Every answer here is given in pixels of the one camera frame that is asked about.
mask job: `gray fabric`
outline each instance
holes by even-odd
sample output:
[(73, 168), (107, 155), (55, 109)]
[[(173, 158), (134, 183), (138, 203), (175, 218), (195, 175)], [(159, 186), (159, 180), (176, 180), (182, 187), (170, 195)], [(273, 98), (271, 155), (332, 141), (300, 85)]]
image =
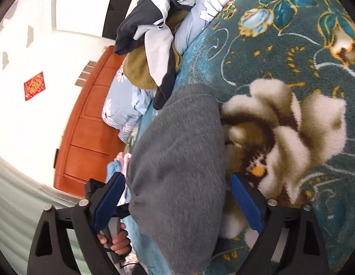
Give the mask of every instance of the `gray fabric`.
[[(44, 206), (72, 207), (75, 201), (78, 199), (41, 187), (0, 158), (0, 250), (18, 275), (26, 275), (32, 238)], [(70, 243), (81, 273), (90, 275), (74, 231), (70, 231)]]
[(210, 87), (176, 91), (133, 150), (129, 211), (179, 274), (208, 267), (225, 197), (224, 137)]

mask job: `green floral blanket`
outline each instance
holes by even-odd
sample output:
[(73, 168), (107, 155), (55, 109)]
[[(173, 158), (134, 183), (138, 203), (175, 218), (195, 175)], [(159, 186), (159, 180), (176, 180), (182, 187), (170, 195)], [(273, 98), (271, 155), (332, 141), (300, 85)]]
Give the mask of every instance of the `green floral blanket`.
[[(274, 121), (271, 143), (251, 150), (240, 168), (259, 178), (266, 196), (312, 202), (337, 273), (355, 248), (355, 25), (342, 5), (231, 0), (185, 52), (175, 89), (186, 82), (209, 84), (221, 103), (238, 95), (238, 118)], [(150, 108), (131, 145), (154, 115)], [(243, 228), (219, 239), (205, 275), (235, 274), (253, 236)]]

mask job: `pile of clothes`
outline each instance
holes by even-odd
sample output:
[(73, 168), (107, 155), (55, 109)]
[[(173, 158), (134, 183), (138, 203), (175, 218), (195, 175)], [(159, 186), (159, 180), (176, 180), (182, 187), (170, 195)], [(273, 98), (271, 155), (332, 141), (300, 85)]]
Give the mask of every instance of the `pile of clothes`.
[(171, 96), (182, 55), (230, 0), (139, 0), (117, 30), (114, 52), (127, 55), (123, 73), (132, 85), (156, 89), (153, 107)]

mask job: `blue gripper pad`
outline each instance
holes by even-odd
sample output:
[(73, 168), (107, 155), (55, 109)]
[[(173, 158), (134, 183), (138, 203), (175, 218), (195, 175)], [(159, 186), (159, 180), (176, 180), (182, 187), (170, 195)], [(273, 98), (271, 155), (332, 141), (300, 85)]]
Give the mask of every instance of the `blue gripper pad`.
[(265, 197), (258, 189), (251, 187), (243, 175), (239, 173), (231, 176), (230, 188), (250, 228), (261, 234), (265, 228)]
[(95, 233), (107, 228), (125, 189), (124, 175), (120, 172), (115, 172), (107, 184), (99, 189), (106, 189), (106, 192), (103, 191), (104, 195), (94, 210), (94, 224), (92, 228)]

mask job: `blue cloth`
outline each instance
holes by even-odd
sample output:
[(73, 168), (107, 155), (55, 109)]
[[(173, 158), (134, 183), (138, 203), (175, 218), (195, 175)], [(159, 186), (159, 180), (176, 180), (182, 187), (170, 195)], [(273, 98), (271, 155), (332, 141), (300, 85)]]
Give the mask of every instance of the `blue cloth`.
[(114, 172), (121, 172), (121, 164), (118, 160), (110, 162), (107, 167), (107, 175), (105, 183), (107, 183), (111, 177), (113, 176)]
[(132, 86), (132, 107), (144, 115), (153, 100), (153, 90), (143, 90)]
[(174, 44), (177, 51), (182, 55), (192, 44), (195, 38), (220, 15), (224, 20), (231, 18), (237, 9), (232, 0), (196, 0), (191, 9), (176, 31)]
[(132, 88), (121, 65), (110, 85), (101, 113), (107, 125), (120, 130), (119, 138), (125, 143), (142, 115), (132, 106)]

